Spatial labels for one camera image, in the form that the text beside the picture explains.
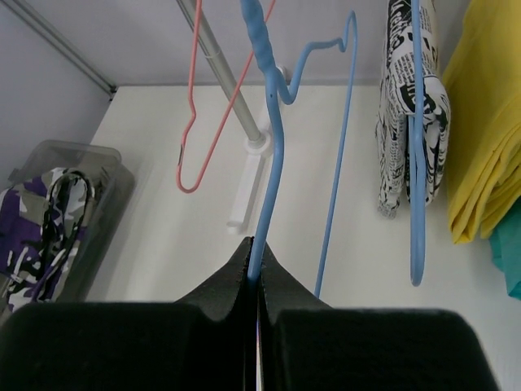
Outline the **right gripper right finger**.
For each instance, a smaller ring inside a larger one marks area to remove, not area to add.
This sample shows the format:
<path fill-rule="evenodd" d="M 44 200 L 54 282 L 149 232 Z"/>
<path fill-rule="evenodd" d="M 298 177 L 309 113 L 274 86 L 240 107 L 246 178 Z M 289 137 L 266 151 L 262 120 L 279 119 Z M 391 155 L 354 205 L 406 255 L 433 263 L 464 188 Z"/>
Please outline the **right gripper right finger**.
<path fill-rule="evenodd" d="M 266 248 L 259 337 L 264 390 L 497 390 L 477 335 L 438 309 L 334 309 Z"/>

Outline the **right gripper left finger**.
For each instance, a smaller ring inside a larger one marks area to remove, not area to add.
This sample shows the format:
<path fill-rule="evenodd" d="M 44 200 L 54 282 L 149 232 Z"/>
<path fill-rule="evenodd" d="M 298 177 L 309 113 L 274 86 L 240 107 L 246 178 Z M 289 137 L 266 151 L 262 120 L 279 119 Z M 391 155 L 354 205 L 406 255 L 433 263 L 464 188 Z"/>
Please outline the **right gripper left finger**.
<path fill-rule="evenodd" d="M 1 328 L 2 389 L 255 389 L 251 247 L 176 301 L 26 305 Z"/>

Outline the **purple patterned garment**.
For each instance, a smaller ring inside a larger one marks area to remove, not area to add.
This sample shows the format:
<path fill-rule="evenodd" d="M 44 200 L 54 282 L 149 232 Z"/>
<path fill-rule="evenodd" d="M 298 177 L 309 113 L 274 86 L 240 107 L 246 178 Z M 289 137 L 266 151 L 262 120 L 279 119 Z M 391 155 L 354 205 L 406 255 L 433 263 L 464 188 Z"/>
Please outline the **purple patterned garment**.
<path fill-rule="evenodd" d="M 2 297 L 9 313 L 59 298 L 96 204 L 93 181 L 74 168 L 57 167 L 1 192 Z"/>

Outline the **blue hanger with patterned garment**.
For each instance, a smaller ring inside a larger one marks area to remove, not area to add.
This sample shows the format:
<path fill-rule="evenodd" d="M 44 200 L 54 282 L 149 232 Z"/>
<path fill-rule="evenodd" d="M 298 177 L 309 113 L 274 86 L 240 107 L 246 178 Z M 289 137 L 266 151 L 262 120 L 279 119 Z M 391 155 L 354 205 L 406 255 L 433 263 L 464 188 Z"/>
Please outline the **blue hanger with patterned garment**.
<path fill-rule="evenodd" d="M 331 198 L 326 219 L 326 229 L 322 241 L 322 250 L 317 271 L 317 281 L 314 290 L 314 293 L 318 295 L 322 288 L 322 279 L 331 237 L 336 197 L 338 194 L 339 176 L 341 172 L 344 146 L 347 137 L 348 118 L 353 90 L 353 78 L 357 60 L 357 15 L 355 11 L 350 11 L 348 13 L 344 24 L 344 31 L 340 37 L 336 37 L 330 41 L 307 43 L 300 53 L 300 57 L 296 63 L 291 80 L 287 81 L 283 76 L 282 71 L 276 64 L 273 47 L 269 39 L 268 28 L 264 20 L 264 12 L 261 3 L 258 1 L 241 1 L 240 6 L 243 20 L 247 26 L 247 35 L 252 44 L 253 54 L 257 62 L 257 67 L 261 70 L 265 78 L 265 102 L 273 131 L 274 145 L 269 180 L 266 187 L 264 202 L 261 207 L 259 220 L 256 226 L 256 232 L 252 243 L 252 250 L 250 253 L 249 266 L 247 270 L 247 280 L 253 287 L 258 284 L 261 276 L 262 258 L 267 243 L 269 227 L 274 213 L 274 207 L 282 177 L 285 138 L 282 124 L 282 114 L 279 104 L 284 103 L 285 105 L 291 105 L 296 101 L 306 61 L 313 51 L 326 50 L 332 47 L 337 47 L 340 52 L 344 53 L 348 48 L 352 49 L 350 73 L 344 105 L 343 124 L 340 133 Z"/>

